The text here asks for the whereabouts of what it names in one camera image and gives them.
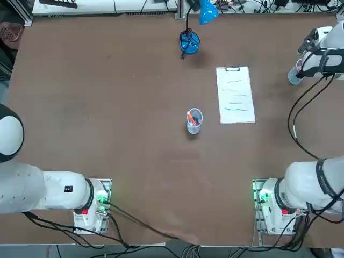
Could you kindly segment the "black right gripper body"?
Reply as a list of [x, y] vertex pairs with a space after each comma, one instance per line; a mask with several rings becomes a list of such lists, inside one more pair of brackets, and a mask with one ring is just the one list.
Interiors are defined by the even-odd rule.
[[305, 38], [305, 42], [307, 45], [315, 46], [317, 44], [317, 40], [319, 38], [317, 29], [314, 28], [311, 30], [311, 32], [308, 34], [308, 36]]

